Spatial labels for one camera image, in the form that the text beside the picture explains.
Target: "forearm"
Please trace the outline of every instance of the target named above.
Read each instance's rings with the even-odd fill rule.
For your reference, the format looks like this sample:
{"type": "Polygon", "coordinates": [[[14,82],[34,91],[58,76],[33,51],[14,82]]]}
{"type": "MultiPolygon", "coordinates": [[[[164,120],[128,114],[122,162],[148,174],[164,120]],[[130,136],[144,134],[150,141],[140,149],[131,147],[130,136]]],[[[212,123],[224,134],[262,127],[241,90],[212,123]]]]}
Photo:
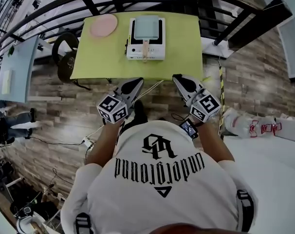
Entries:
{"type": "Polygon", "coordinates": [[[95,163],[104,167],[112,158],[118,137],[119,126],[119,123],[111,124],[108,122],[103,127],[97,143],[86,159],[86,165],[95,163]]]}
{"type": "Polygon", "coordinates": [[[225,143],[218,136],[211,123],[206,122],[197,128],[204,152],[211,156],[216,162],[221,160],[235,161],[225,143]]]}

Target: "chair backrest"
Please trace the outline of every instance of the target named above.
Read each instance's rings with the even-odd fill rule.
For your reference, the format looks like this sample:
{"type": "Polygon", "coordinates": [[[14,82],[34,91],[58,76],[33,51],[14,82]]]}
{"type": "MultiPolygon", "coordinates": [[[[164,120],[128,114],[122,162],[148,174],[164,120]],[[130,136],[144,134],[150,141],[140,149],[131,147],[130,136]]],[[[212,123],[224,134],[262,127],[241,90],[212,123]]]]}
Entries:
{"type": "Polygon", "coordinates": [[[58,63],[60,62],[58,50],[63,41],[65,41],[69,45],[72,51],[75,51],[74,48],[76,49],[78,48],[79,41],[74,34],[67,32],[59,36],[57,40],[55,41],[52,47],[52,52],[51,52],[52,58],[54,62],[56,63],[56,65],[58,65],[58,63]]]}

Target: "wooden floor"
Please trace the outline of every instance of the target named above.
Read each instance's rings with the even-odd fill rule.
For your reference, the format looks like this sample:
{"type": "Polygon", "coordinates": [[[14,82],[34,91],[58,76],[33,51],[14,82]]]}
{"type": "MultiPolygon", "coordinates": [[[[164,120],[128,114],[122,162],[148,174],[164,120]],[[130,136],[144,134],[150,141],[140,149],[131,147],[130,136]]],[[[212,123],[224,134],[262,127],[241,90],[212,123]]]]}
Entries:
{"type": "MultiPolygon", "coordinates": [[[[287,66],[277,29],[273,29],[227,60],[221,60],[224,76],[225,104],[254,115],[280,116],[285,113],[295,116],[295,84],[290,84],[287,66]]],[[[220,75],[218,58],[203,58],[204,76],[211,76],[205,86],[220,97],[220,75]]],[[[80,143],[102,125],[96,109],[97,101],[114,89],[118,80],[108,84],[105,79],[80,80],[80,84],[92,89],[87,91],[73,84],[62,84],[53,64],[36,66],[31,79],[31,95],[59,96],[62,101],[30,102],[18,104],[9,114],[14,115],[35,107],[41,129],[34,136],[50,143],[80,143]]],[[[156,81],[147,80],[142,91],[156,81]]],[[[165,81],[151,93],[142,97],[149,119],[171,118],[171,113],[182,116],[188,111],[177,93],[174,84],[165,81]]],[[[219,116],[213,119],[216,131],[219,116]]],[[[92,136],[97,140],[100,133],[92,136]]],[[[197,139],[195,146],[201,144],[197,139]]],[[[48,186],[55,174],[73,183],[75,172],[83,165],[86,147],[75,145],[52,145],[36,139],[17,139],[11,146],[2,148],[17,173],[37,189],[48,186]]],[[[71,184],[56,177],[52,181],[53,191],[67,195],[71,184]]]]}

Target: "person's right arm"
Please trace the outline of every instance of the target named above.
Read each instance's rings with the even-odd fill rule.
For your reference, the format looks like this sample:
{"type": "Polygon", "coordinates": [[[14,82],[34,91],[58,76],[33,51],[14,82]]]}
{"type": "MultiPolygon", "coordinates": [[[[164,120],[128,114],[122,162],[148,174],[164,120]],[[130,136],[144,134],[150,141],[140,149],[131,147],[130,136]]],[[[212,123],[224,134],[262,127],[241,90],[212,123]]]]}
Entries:
{"type": "Polygon", "coordinates": [[[216,162],[222,160],[235,161],[231,152],[219,137],[216,129],[213,128],[211,123],[206,122],[205,124],[197,127],[197,131],[200,136],[204,152],[212,157],[216,162]]]}

